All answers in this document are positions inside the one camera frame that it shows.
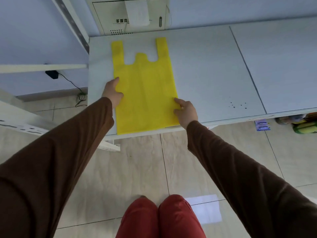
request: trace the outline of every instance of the yellow bag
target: yellow bag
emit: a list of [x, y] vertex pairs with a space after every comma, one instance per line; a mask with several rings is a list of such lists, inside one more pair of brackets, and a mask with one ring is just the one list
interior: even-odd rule
[[179, 125], [173, 114], [179, 105], [173, 100], [177, 92], [166, 39], [157, 38], [156, 46], [156, 62], [137, 53], [135, 62], [125, 65], [122, 41], [111, 43], [114, 78], [120, 77], [116, 90], [124, 94], [116, 108], [119, 135]]

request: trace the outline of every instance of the leg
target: leg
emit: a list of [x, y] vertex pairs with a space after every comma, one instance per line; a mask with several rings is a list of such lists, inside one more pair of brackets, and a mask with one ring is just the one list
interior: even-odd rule
[[136, 199], [126, 210], [116, 238], [158, 238], [158, 208], [145, 196]]
[[158, 216], [162, 238], [206, 238], [190, 204], [180, 195], [167, 197]]

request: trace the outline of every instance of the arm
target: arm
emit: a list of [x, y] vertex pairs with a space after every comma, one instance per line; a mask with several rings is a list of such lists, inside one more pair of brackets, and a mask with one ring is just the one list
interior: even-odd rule
[[189, 151], [206, 169], [251, 237], [317, 234], [314, 203], [201, 125], [190, 102], [182, 106], [176, 114], [187, 131]]
[[0, 237], [53, 237], [62, 210], [122, 98], [119, 79], [103, 97], [0, 165]]

